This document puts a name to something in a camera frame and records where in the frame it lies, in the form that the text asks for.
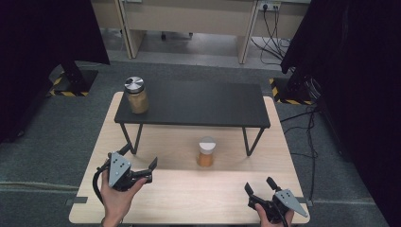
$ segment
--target black curtain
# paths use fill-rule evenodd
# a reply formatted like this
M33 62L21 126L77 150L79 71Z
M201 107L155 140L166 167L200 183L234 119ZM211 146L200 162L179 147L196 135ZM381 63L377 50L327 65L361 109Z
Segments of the black curtain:
M312 0L282 62L285 73L296 67L289 86L321 85L339 148L391 226L401 204L400 10L396 0Z
M27 124L56 66L109 59L90 0L3 0L0 21L1 143Z

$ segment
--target desk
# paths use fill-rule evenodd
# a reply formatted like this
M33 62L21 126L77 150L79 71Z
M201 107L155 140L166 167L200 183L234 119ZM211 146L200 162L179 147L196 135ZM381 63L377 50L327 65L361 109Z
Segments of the desk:
M134 147L136 150L144 124L240 127L245 149L251 156L263 131L270 127L262 91L258 84L200 81L147 80L149 109L132 114L127 98L122 98L115 116L128 143L126 124L139 124ZM247 128L260 129L249 149Z
M124 134L115 117L123 93L116 93L98 136L94 152L79 187L78 197L86 203L75 203L70 213L73 223L99 223L104 209L92 188L96 168L104 163L107 153L126 145ZM241 129L194 126L146 125L138 154L125 155L133 170L148 168L157 156L153 183L146 184L135 196L125 223L137 224L257 224L257 213L247 206L244 190L248 182L256 196L271 199L273 191L266 184L271 176L282 188L290 188L295 197L303 193L288 151L274 103L264 97L271 126L262 135L254 154L243 153ZM138 126L128 125L130 131ZM256 136L258 129L249 129ZM217 141L214 164L197 165L199 140L204 135ZM307 223L298 214L293 223Z
M282 0L279 38L290 39L310 0ZM236 36L238 62L245 63L252 36L269 37L259 0L92 0L99 26L120 28L128 57L136 58L147 30ZM267 12L270 27L274 13Z

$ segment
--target finger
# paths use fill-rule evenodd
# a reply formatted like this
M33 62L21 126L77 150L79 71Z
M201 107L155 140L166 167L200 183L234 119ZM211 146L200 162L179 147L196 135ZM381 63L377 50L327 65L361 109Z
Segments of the finger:
M287 221L288 226L291 225L291 223L292 223L292 218L294 218L294 211L291 210L291 209L289 209L289 210L286 212L286 221Z
M101 186L102 187L109 185L108 177L109 177L109 169L106 169L101 173Z
M269 222L268 217L266 216L265 209L263 209L262 205L257 203L254 205L254 208L256 209L257 214L259 215L261 225L268 224Z
M133 187L130 189L130 193L134 196L139 190L141 190L142 186L147 182L147 178L141 178L139 179Z

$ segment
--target jar lid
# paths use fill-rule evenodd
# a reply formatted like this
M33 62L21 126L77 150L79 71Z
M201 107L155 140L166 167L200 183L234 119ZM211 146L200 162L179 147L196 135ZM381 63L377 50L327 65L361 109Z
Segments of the jar lid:
M140 93L144 90L144 80L138 77L128 78L125 82L126 91L128 93Z
M216 146L215 140L210 136L205 136L200 140L200 152L202 154L211 154Z

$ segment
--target hand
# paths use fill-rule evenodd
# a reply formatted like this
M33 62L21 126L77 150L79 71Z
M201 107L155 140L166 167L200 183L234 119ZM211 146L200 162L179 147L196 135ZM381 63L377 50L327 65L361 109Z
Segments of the hand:
M261 226L261 227L284 227L284 224L283 224L282 222L280 222L280 223L278 223L278 224L271 224L271 223L269 222L269 220L268 220L268 217L266 216L265 210L263 209L263 207L262 207L260 204L257 203L257 204L254 206L254 208L256 209L257 214L258 214L259 217L260 217L260 226ZM287 221L288 226L290 226L291 223L292 223L292 218L294 218L294 211L291 210L291 209L289 209L289 210L286 212L285 218L286 218L286 221Z
M102 183L100 194L103 199L105 217L103 226L117 226L120 221L128 214L131 208L133 196L142 188L147 181L142 178L137 181L130 190L120 192L109 187L109 169L102 172Z

